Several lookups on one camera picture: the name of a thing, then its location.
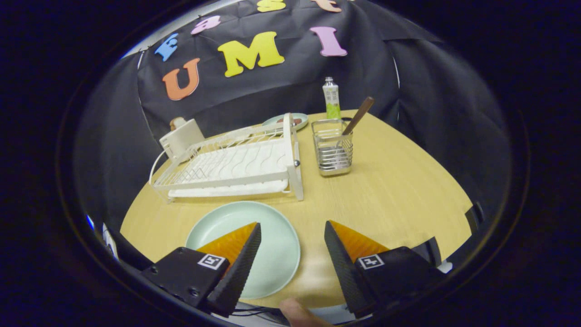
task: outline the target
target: orange letter u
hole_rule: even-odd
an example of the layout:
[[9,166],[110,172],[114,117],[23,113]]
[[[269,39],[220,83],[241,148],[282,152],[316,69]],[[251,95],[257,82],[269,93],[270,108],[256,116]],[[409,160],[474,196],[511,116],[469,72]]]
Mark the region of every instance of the orange letter u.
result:
[[181,100],[187,97],[188,95],[192,94],[196,90],[196,87],[198,87],[199,82],[198,78],[199,61],[200,58],[195,58],[184,64],[184,68],[186,68],[186,70],[188,71],[189,77],[189,84],[184,88],[180,88],[180,86],[178,85],[178,72],[180,71],[179,69],[174,69],[167,73],[165,76],[163,76],[162,80],[166,84],[167,96],[170,99],[175,101]]

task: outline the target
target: pink letter i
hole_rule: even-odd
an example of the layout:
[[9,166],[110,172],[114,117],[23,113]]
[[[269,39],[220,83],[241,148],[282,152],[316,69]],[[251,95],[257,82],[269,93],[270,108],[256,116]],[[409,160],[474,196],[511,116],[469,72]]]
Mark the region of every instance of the pink letter i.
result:
[[311,27],[311,31],[315,32],[321,41],[323,50],[321,50],[321,55],[324,56],[346,56],[347,51],[342,49],[337,42],[335,37],[335,31],[333,27],[327,26],[317,26]]

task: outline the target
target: dish rack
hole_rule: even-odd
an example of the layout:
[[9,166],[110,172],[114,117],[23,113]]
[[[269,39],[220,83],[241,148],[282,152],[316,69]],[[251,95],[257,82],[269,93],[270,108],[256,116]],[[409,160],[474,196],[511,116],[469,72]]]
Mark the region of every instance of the dish rack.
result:
[[303,200],[299,141],[292,114],[281,123],[245,127],[192,144],[149,184],[168,203],[176,197],[295,193]]

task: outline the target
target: foam letter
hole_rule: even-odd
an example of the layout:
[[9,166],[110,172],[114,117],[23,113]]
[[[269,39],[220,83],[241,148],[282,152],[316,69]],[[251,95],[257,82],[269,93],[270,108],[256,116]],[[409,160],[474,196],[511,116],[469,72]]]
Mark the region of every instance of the foam letter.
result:
[[286,7],[286,4],[282,0],[261,0],[258,1],[257,5],[259,12],[271,12]]
[[198,87],[198,62],[200,58],[195,58],[184,64],[184,68],[188,71],[189,84],[184,88],[178,85],[179,69],[174,69],[163,76],[163,81],[166,83],[167,96],[172,100],[181,100],[192,94],[196,87]]
[[167,58],[174,53],[175,49],[177,49],[177,42],[178,40],[175,37],[178,36],[177,33],[172,34],[164,43],[162,43],[157,50],[155,50],[156,54],[160,54],[163,57],[163,61],[166,61]]
[[331,0],[311,0],[317,3],[321,9],[325,9],[328,12],[341,12],[341,8],[333,7],[337,3]]
[[211,29],[212,27],[216,27],[221,23],[219,16],[212,16],[208,19],[204,19],[192,30],[192,35],[200,33],[201,31],[205,31]]
[[311,27],[311,31],[317,33],[323,50],[321,50],[321,55],[324,56],[346,56],[347,51],[339,45],[337,38],[335,37],[335,29],[333,27],[318,26]]
[[276,32],[263,32],[256,34],[250,48],[246,48],[238,41],[230,41],[218,47],[218,51],[224,53],[227,70],[224,73],[226,77],[238,75],[244,71],[238,61],[248,69],[254,69],[256,58],[260,54],[258,65],[267,67],[277,65],[285,61],[285,58],[278,54],[277,46],[274,43]]

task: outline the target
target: toothpaste tube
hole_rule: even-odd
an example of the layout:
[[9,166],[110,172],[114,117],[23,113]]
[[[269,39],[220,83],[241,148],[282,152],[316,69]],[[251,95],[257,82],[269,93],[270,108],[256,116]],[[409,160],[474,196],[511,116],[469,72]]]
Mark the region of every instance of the toothpaste tube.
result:
[[339,86],[333,83],[333,77],[326,77],[323,85],[325,103],[327,104],[327,119],[341,119],[339,107]]

